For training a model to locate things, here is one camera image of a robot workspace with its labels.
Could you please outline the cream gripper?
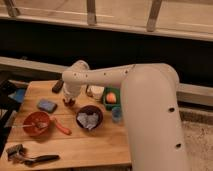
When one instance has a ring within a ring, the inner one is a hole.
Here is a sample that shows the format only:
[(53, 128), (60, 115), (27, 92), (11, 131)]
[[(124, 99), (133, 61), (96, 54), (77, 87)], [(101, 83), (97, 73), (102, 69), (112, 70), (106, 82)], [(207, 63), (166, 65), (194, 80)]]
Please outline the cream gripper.
[(63, 84), (63, 94), (66, 101), (74, 100), (76, 99), (81, 92), (81, 86), (80, 85), (74, 85), (74, 84)]

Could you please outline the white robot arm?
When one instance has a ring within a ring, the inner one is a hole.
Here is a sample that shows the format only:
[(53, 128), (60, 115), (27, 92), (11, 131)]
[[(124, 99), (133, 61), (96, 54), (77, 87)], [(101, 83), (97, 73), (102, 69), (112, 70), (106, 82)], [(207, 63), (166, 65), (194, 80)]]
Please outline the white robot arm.
[(65, 99), (82, 85), (120, 89), (132, 171), (191, 171), (177, 104), (179, 77), (167, 64), (131, 64), (91, 70), (84, 61), (67, 68)]

